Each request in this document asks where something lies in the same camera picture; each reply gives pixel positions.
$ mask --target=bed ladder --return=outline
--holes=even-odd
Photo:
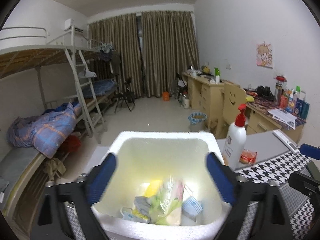
[[[82,64],[79,64],[79,65],[76,64],[76,52],[78,52],[78,54],[79,54],[79,56],[81,58]],[[92,133],[91,133],[91,130],[92,130],[93,135],[96,138],[97,142],[99,144],[101,144],[101,139],[99,138],[99,135],[98,135],[98,133],[97,133],[97,131],[95,129],[95,126],[101,120],[103,129],[104,129],[104,131],[106,131],[106,125],[105,125],[105,122],[103,120],[103,116],[102,116],[102,113],[100,111],[98,100],[97,100],[96,94],[95,94],[94,89],[93,89],[92,80],[91,80],[91,78],[86,78],[88,81],[83,83],[83,84],[80,84],[78,73],[77,73],[77,69],[76,69],[77,67],[83,67],[83,69],[85,71],[89,71],[87,62],[85,61],[81,50],[72,52],[72,55],[70,56],[68,49],[65,49],[65,54],[67,56],[68,62],[70,64],[71,68],[72,68],[73,75],[74,75],[74,78],[75,78],[77,97],[78,97],[79,103],[81,104],[81,107],[82,107],[82,114],[83,114],[83,117],[84,117],[85,127],[86,127],[86,129],[88,131],[88,134],[89,134],[90,138],[92,138]],[[82,89],[81,89],[82,87],[87,86],[87,85],[90,85],[91,93],[92,93],[92,97],[93,97],[93,101],[91,101],[88,105],[85,102],[84,95],[83,95]],[[91,106],[94,103],[96,105],[96,108],[97,108],[99,116],[93,122],[91,117],[90,117],[90,113],[89,113],[88,107]]]

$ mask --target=remote control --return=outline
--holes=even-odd
[[[279,129],[273,130],[273,134],[278,137],[280,141],[292,152],[300,153],[299,149],[290,141],[290,139],[285,136]]]

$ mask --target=white foam container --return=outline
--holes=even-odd
[[[109,148],[110,152],[116,155],[117,168],[101,201],[92,206],[109,237],[211,240],[216,236],[230,206],[222,201],[206,168],[208,152],[214,152],[223,163],[211,133],[122,132]],[[182,178],[193,196],[201,201],[204,208],[201,225],[159,226],[121,218],[120,208],[132,207],[139,185],[170,175]]]

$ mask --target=houndstooth tablecloth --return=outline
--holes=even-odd
[[[311,159],[305,155],[287,152],[270,160],[236,171],[239,175],[255,183],[267,183],[269,180],[274,180],[278,184],[290,217],[294,239],[303,239],[308,233],[313,207],[309,202],[309,198],[289,187],[287,181],[290,175],[296,171],[310,176],[306,168],[306,165],[310,161]],[[251,203],[248,206],[247,214],[237,240],[247,239],[257,207],[257,202]]]

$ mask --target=black folding chair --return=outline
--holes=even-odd
[[[134,92],[131,91],[131,81],[132,78],[129,77],[128,79],[125,80],[124,84],[123,84],[123,88],[122,88],[122,92],[119,92],[118,90],[118,94],[115,95],[115,98],[117,98],[117,104],[116,104],[116,109],[115,109],[115,113],[117,111],[119,102],[121,101],[121,106],[123,102],[125,102],[125,104],[127,105],[128,109],[130,112],[132,112],[132,110],[134,109],[134,107],[136,106],[134,103]],[[130,109],[129,104],[128,103],[133,103],[133,107]]]

